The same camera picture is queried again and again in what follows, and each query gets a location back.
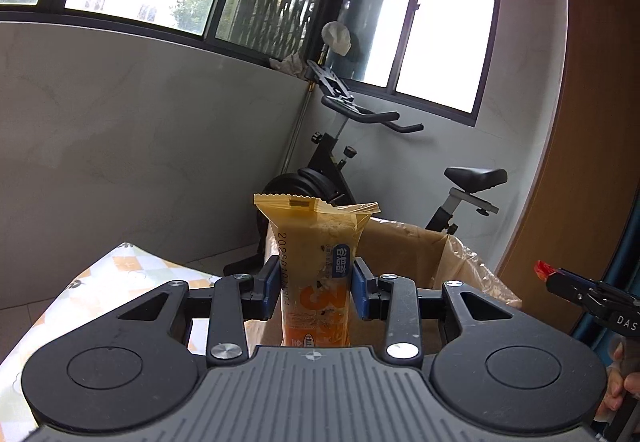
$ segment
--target exercise bike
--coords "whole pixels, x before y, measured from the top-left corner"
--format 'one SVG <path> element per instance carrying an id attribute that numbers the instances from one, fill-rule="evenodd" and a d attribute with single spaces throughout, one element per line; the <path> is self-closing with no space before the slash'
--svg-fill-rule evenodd
<path id="1" fill-rule="evenodd" d="M 421 132 L 424 130 L 424 125 L 400 126 L 395 123 L 400 118 L 398 112 L 376 113 L 357 105 L 354 102 L 353 94 L 340 78 L 330 68 L 320 66 L 314 61 L 308 61 L 305 77 L 318 85 L 322 91 L 322 104 L 336 112 L 336 116 L 328 132 L 315 133 L 311 137 L 311 141 L 317 144 L 317 147 L 307 166 L 300 168 L 296 173 L 278 175 L 265 186 L 262 192 L 264 194 L 317 197 L 335 206 L 355 204 L 356 200 L 344 179 L 342 168 L 347 164 L 348 159 L 356 156 L 357 152 L 351 146 L 347 146 L 343 151 L 344 158 L 338 162 L 334 158 L 334 148 L 347 122 L 354 120 L 363 124 L 382 124 L 397 133 Z M 457 187 L 452 187 L 449 190 L 447 199 L 431 217 L 426 229 L 455 234 L 458 226 L 450 221 L 462 201 L 474 205 L 481 215 L 489 216 L 489 213 L 498 213 L 498 207 L 487 200 L 482 200 L 475 194 L 504 184 L 508 178 L 505 170 L 448 167 L 444 171 L 444 175 Z M 227 265 L 223 271 L 225 276 L 254 274 L 261 268 L 268 224 L 265 216 L 257 212 L 257 225 L 260 234 L 258 252 L 250 258 Z"/>

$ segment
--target snack package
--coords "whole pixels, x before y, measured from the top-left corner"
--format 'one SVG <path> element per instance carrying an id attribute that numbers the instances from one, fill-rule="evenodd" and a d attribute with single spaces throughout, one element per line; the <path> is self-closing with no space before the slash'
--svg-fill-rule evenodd
<path id="1" fill-rule="evenodd" d="M 319 198 L 254 195 L 280 252 L 285 346 L 346 346 L 351 267 L 378 204 L 333 207 Z"/>

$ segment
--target tile floor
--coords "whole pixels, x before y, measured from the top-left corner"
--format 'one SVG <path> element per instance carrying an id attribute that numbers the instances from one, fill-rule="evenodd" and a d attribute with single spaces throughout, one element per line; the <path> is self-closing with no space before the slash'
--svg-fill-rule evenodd
<path id="1" fill-rule="evenodd" d="M 222 276 L 227 263 L 237 262 L 255 254 L 257 245 L 236 248 L 209 258 L 203 258 L 184 265 L 195 270 Z M 31 328 L 55 298 L 36 301 L 27 305 L 0 310 L 0 362 L 9 355 L 22 336 Z"/>

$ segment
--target human hand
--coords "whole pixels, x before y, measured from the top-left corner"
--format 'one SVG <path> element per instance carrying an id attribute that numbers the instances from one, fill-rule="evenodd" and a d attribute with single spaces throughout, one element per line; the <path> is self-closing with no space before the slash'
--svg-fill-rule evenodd
<path id="1" fill-rule="evenodd" d="M 612 354 L 613 361 L 620 364 L 624 355 L 622 343 L 618 345 Z M 598 406 L 595 420 L 599 422 L 609 422 L 613 418 L 614 413 L 622 405 L 623 391 L 634 395 L 640 395 L 640 372 L 635 372 L 623 378 L 617 365 L 613 365 L 608 369 L 609 380 L 607 383 L 607 391 Z"/>

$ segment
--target red tip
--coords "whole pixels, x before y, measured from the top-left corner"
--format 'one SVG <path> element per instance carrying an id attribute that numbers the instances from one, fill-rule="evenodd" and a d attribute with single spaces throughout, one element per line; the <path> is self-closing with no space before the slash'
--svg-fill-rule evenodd
<path id="1" fill-rule="evenodd" d="M 533 270 L 536 272 L 536 274 L 542 281 L 546 281 L 549 276 L 551 276 L 554 272 L 557 272 L 556 269 L 554 269 L 551 265 L 549 265 L 548 263 L 542 262 L 541 260 L 538 260 L 536 262 L 536 265 L 533 267 Z"/>

